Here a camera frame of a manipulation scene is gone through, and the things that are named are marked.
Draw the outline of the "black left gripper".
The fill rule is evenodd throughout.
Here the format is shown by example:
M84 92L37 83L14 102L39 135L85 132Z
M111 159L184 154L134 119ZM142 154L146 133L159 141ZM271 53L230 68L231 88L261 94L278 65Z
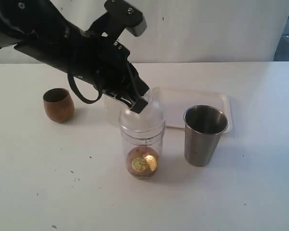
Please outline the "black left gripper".
M71 25L69 38L73 50L69 60L69 85L84 103L93 104L105 94L139 114L148 105L144 95L150 88L128 61L130 51L118 42L124 30L108 12L86 31ZM76 86L76 77L92 84L98 97L94 100L85 98Z

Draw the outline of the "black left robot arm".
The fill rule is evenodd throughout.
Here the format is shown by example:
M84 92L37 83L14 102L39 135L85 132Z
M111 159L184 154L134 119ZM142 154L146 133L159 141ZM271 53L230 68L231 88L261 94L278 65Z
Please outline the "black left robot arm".
M0 0L0 49L13 46L44 64L67 74L77 97L87 104L76 86L80 79L108 97L140 113L149 91L135 67L130 51L118 38L124 30L135 37L146 30L143 13L124 0L108 0L106 12L86 31L66 20L49 0Z

